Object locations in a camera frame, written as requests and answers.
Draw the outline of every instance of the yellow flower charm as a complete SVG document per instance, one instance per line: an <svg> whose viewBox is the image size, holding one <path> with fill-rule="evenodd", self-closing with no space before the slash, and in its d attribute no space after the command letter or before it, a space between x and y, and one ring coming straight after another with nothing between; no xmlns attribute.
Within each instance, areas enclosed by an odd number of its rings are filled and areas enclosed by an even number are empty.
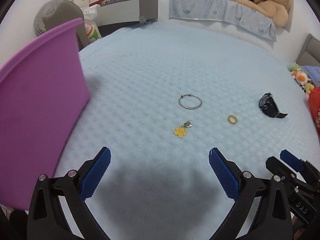
<svg viewBox="0 0 320 240"><path fill-rule="evenodd" d="M178 135L179 138L182 138L184 135L187 134L187 132L184 130L184 127L176 127L176 130L174 131L175 135Z"/></svg>

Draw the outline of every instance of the gray headboard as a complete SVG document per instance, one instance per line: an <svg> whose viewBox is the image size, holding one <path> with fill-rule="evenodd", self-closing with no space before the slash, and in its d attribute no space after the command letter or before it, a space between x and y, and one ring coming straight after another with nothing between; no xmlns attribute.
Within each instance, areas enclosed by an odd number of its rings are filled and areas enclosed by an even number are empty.
<svg viewBox="0 0 320 240"><path fill-rule="evenodd" d="M308 35L296 63L300 66L320 67L320 41L311 34Z"/></svg>

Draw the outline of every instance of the green plush toy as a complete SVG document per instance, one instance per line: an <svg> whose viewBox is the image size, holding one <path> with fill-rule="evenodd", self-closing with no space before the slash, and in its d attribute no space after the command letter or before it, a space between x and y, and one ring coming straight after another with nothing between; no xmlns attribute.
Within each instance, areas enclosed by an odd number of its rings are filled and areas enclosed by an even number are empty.
<svg viewBox="0 0 320 240"><path fill-rule="evenodd" d="M287 66L287 69L292 72L300 68L300 66L297 63L290 63L289 66Z"/></svg>

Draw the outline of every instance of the metal screw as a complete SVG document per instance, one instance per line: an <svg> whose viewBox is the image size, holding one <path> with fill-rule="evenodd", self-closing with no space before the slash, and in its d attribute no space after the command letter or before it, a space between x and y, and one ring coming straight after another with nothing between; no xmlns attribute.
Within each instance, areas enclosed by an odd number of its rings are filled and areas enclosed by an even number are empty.
<svg viewBox="0 0 320 240"><path fill-rule="evenodd" d="M77 174L77 172L75 170L71 170L68 172L68 176L71 178L74 177L76 174Z"/></svg>
<svg viewBox="0 0 320 240"><path fill-rule="evenodd" d="M251 173L250 172L248 172L248 171L245 171L244 173L243 173L243 176L245 177L245 178L251 178Z"/></svg>
<svg viewBox="0 0 320 240"><path fill-rule="evenodd" d="M280 180L281 180L278 175L273 176L273 179L274 179L275 181L280 181Z"/></svg>
<svg viewBox="0 0 320 240"><path fill-rule="evenodd" d="M45 175L44 174L41 174L40 176L39 176L39 180L40 181L43 181L45 179Z"/></svg>

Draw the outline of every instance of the silver bracelet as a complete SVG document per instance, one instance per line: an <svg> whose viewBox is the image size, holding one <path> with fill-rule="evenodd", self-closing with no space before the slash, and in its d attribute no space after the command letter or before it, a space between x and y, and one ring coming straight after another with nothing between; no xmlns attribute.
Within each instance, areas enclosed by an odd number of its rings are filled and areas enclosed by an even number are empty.
<svg viewBox="0 0 320 240"><path fill-rule="evenodd" d="M196 97L199 99L200 101L200 104L198 106L195 106L195 107L189 107L189 106L184 106L183 104L181 104L180 100L181 98L185 97L185 96L189 96L189 97ZM185 94L185 95L181 95L181 97L179 98L179 105L186 108L186 109L197 109L199 108L201 105L202 105L202 100L200 97L197 97L196 95L193 95L193 94Z"/></svg>

